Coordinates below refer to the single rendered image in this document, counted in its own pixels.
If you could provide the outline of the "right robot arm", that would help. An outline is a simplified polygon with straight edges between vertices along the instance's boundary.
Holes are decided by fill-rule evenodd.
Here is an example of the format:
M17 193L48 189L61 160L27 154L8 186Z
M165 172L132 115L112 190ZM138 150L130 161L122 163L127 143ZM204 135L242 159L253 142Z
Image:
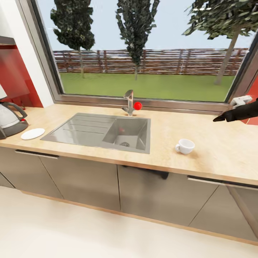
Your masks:
M258 117L258 98L256 101L250 103L252 98L250 96L241 96L234 98L230 105L233 106L233 110L224 112L217 118L213 119L213 122L217 121L241 121L252 117Z

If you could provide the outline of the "coffee cup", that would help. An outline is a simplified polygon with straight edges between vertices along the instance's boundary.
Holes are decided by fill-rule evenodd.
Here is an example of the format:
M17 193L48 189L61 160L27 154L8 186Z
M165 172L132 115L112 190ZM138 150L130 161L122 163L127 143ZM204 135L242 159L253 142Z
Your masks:
M188 139L181 139L175 146L176 151L180 151L183 154L190 153L195 148L195 144Z

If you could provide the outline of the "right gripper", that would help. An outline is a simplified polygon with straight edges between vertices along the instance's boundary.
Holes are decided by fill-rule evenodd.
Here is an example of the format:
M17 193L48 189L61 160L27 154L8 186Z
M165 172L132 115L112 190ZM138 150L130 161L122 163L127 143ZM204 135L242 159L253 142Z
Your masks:
M225 120L227 120L227 122L237 121L237 120L241 121L241 120L254 117L248 113L247 106L248 106L248 103L243 106L237 107L236 109L226 111L222 115L219 115L217 118L213 119L213 122L225 121Z

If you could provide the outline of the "saucer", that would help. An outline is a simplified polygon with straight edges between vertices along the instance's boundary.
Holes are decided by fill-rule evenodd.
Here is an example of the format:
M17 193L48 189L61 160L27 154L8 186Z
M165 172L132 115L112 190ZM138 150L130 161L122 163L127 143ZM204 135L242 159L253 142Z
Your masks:
M45 132L45 129L41 129L41 128L32 129L32 130L29 130L29 131L25 132L24 134L22 134L21 138L22 139L33 139L35 137L40 136L44 132Z

